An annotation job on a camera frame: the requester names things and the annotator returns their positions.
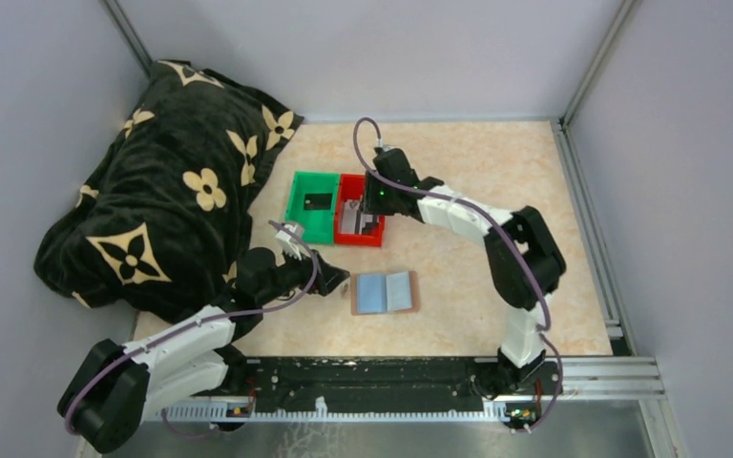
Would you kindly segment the white VIP card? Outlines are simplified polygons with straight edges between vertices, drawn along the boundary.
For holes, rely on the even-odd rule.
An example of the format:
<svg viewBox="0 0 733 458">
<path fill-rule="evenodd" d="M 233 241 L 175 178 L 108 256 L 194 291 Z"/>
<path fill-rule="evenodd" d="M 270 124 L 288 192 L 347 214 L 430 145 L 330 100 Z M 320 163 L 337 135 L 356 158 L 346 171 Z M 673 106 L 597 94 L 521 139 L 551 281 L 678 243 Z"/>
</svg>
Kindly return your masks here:
<svg viewBox="0 0 733 458">
<path fill-rule="evenodd" d="M 361 201 L 357 199 L 348 199 L 343 202 L 342 211 L 340 214 L 339 231 L 342 234 L 353 234 L 356 233 L 356 218 L 362 215 L 361 212 Z"/>
</svg>

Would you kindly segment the brown leather card holder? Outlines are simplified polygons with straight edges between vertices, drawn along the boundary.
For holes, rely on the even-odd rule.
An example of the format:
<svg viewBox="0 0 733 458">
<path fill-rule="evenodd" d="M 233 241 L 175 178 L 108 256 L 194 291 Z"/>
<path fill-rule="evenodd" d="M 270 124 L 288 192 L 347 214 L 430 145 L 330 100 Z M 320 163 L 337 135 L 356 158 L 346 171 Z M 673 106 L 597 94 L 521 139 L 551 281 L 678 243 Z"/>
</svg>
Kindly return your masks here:
<svg viewBox="0 0 733 458">
<path fill-rule="evenodd" d="M 415 271 L 366 273 L 350 282 L 352 316 L 416 313 L 421 308 Z"/>
</svg>

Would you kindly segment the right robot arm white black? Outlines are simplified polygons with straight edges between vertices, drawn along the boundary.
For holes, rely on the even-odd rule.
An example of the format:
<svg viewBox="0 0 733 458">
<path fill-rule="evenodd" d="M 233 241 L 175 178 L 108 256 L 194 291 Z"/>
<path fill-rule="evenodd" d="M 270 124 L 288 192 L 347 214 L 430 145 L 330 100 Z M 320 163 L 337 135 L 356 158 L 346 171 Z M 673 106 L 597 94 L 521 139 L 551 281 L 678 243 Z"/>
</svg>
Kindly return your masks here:
<svg viewBox="0 0 733 458">
<path fill-rule="evenodd" d="M 552 324 L 549 301 L 567 270 L 544 218 L 532 206 L 502 210 L 467 198 L 436 177 L 419 178 L 399 148 L 376 148 L 373 164 L 365 173 L 367 212 L 413 218 L 484 248 L 493 287 L 511 307 L 489 380 L 500 392 L 525 392 L 544 362 L 541 337 Z"/>
</svg>

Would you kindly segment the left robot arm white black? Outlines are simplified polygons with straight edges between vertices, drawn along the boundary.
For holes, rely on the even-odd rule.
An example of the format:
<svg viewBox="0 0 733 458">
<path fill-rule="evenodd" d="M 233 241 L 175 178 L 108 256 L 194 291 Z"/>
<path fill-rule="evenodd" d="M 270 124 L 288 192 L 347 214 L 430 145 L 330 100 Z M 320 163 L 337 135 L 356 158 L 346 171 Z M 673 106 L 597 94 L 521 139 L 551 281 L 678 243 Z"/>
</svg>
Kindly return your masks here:
<svg viewBox="0 0 733 458">
<path fill-rule="evenodd" d="M 194 315 L 148 338 L 96 343 L 57 405 L 68 432 L 96 451 L 124 445 L 156 413 L 192 395 L 241 392 L 246 360 L 231 343 L 272 310 L 306 294 L 327 296 L 350 276 L 317 251 L 277 263 L 267 248 L 249 250 L 218 297 Z"/>
</svg>

